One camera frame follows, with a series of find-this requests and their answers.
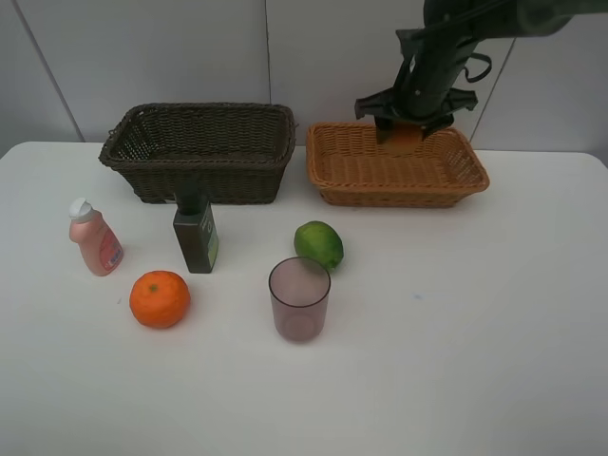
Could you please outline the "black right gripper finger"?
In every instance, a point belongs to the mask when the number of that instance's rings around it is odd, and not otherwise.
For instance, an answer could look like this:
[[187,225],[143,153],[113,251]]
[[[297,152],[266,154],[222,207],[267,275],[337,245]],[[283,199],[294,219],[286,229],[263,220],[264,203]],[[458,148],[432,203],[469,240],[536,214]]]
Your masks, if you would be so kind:
[[376,142],[378,144],[386,143],[391,136],[393,129],[393,120],[382,117],[375,118]]
[[421,127],[421,141],[425,141],[431,135],[451,127],[450,123],[437,123],[433,125],[423,125]]

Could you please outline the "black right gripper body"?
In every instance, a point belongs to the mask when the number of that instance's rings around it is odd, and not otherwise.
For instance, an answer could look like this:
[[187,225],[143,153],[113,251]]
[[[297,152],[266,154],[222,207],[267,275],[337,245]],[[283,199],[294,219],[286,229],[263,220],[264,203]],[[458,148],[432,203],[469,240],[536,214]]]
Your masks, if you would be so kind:
[[355,101],[355,117],[372,116],[378,128],[395,122],[421,128],[446,128],[454,113],[473,110],[477,95],[454,86],[474,53],[477,40],[452,33],[416,38],[415,29],[398,29],[402,65],[393,85]]

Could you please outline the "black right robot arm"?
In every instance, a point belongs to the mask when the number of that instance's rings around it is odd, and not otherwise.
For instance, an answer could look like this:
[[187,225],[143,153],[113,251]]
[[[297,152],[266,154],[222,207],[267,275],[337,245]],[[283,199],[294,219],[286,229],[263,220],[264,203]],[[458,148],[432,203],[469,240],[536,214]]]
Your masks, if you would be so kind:
[[358,119],[374,118],[379,143],[402,127],[426,138],[474,110],[476,92],[454,84],[460,74],[475,84],[491,72],[491,58],[476,51],[481,42],[548,36],[575,13],[567,1],[426,1],[423,15],[422,28],[396,31],[403,61],[393,85],[355,102]]

